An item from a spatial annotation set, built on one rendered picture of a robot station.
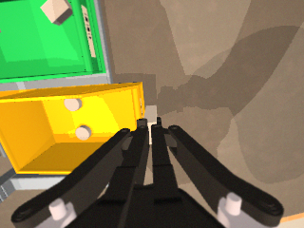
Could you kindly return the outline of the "green bin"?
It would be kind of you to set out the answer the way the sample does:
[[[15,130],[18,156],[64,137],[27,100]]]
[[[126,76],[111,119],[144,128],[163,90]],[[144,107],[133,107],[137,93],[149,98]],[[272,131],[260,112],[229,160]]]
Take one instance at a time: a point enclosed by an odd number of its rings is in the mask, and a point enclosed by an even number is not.
[[[2,79],[0,84],[102,72],[87,0],[67,0],[73,14],[60,26],[41,10],[46,1],[0,0],[0,78],[33,76]]]

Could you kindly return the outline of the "yellow bin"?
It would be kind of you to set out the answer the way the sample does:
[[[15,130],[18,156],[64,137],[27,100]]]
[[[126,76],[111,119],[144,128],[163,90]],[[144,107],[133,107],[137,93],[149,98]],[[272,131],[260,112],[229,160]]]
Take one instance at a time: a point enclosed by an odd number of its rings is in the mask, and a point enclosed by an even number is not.
[[[67,110],[64,99],[77,98],[82,107]],[[120,129],[136,130],[144,112],[137,83],[34,89],[0,97],[0,142],[16,173],[69,174]],[[81,125],[92,131],[85,141]]]

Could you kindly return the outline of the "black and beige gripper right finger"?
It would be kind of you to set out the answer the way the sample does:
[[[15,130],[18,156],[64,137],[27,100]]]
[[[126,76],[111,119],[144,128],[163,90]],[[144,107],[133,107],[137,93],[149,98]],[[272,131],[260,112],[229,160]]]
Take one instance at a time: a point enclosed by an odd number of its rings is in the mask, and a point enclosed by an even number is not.
[[[234,175],[178,125],[162,127],[151,105],[155,228],[189,228],[167,146],[226,228],[278,228],[284,214],[272,195]]]

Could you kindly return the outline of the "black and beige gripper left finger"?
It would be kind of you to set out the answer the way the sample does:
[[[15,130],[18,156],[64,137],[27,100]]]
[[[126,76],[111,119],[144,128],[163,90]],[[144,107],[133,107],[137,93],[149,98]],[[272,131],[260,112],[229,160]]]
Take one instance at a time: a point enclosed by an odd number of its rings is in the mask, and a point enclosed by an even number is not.
[[[14,227],[64,228],[107,187],[86,228],[124,228],[134,183],[144,183],[150,112],[147,105],[136,130],[120,129],[61,181],[19,206],[10,219]]]

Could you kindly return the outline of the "pale peach round disc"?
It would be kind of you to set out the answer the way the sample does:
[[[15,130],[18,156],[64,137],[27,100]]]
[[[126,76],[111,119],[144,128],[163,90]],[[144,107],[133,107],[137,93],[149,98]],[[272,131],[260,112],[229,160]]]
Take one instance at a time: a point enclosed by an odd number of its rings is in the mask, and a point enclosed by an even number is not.
[[[75,135],[78,139],[85,141],[92,134],[91,129],[87,125],[81,125],[75,130]]]
[[[64,99],[64,105],[69,111],[76,111],[82,107],[83,103],[80,98]]]

